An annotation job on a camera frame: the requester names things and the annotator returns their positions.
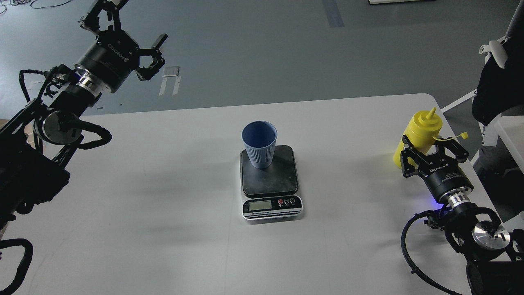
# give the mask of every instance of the ribbed plastic cup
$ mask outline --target ribbed plastic cup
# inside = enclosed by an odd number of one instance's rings
[[[277,129],[266,121],[249,123],[242,130],[242,141],[251,164],[264,169],[271,165],[277,142]]]

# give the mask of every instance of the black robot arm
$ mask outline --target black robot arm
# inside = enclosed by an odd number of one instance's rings
[[[427,218],[424,223],[433,229],[444,231],[446,240],[452,248],[464,255],[467,261],[466,274],[473,295],[523,294],[524,273],[522,249],[524,230],[516,229],[509,233],[501,225],[498,215],[490,208],[478,207],[471,202],[468,194],[473,185],[459,168],[459,163],[467,160],[468,152],[454,139],[435,142],[435,153],[424,155],[417,151],[407,136],[402,137],[405,144],[400,153],[404,177],[419,175],[441,209],[429,210],[409,220],[401,235],[401,249],[404,258],[413,272],[427,283],[448,293],[457,294],[426,276],[411,260],[406,247],[406,234],[413,222]],[[448,149],[455,157],[446,155]],[[417,165],[410,164],[411,158]],[[487,214],[490,220],[479,221],[478,215]],[[492,261],[506,253],[511,261]]]
[[[20,71],[20,86],[28,104],[0,129],[0,230],[16,219],[15,212],[28,214],[34,205],[51,201],[69,182],[65,170],[77,149],[92,149],[108,143],[108,130],[80,120],[83,112],[95,105],[102,91],[114,93],[133,70],[140,80],[150,80],[165,64],[161,45],[167,35],[161,34],[153,48],[140,49],[121,29],[119,10],[127,0],[96,0],[80,25],[96,35],[96,42],[74,65],[73,69],[59,65],[50,71]],[[107,11],[112,24],[100,31],[98,15]],[[140,56],[152,56],[148,67],[139,67]],[[38,95],[30,99],[24,74],[44,75]],[[52,102],[47,106],[43,96]],[[24,127],[33,124],[35,148],[27,143]],[[96,133],[99,140],[82,143],[82,131]],[[63,145],[60,152],[48,159],[42,154],[42,141]],[[1,248],[24,246],[24,261],[15,280],[0,294],[12,294],[25,277],[32,256],[28,241],[0,241]]]

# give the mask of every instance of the bottle cap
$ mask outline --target bottle cap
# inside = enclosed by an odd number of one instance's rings
[[[426,137],[439,134],[442,128],[442,119],[435,114],[436,108],[430,111],[417,112],[409,122],[409,128],[416,134]]]

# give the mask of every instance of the yellow squeeze bottle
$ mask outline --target yellow squeeze bottle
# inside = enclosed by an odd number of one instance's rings
[[[435,143],[433,137],[439,135],[440,129],[442,128],[442,119],[435,114],[435,111],[436,108],[431,109],[431,111],[417,112],[413,118],[411,118],[403,133],[408,136],[415,149],[423,154],[426,154]],[[393,155],[393,161],[399,168],[401,168],[400,152],[403,149],[404,143],[401,138],[397,150]],[[409,163],[415,165],[412,159],[409,159]]]

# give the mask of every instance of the digital scale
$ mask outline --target digital scale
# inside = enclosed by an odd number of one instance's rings
[[[275,147],[273,162],[265,169],[251,165],[246,150],[240,153],[242,216],[246,220],[290,218],[302,213],[293,149]]]

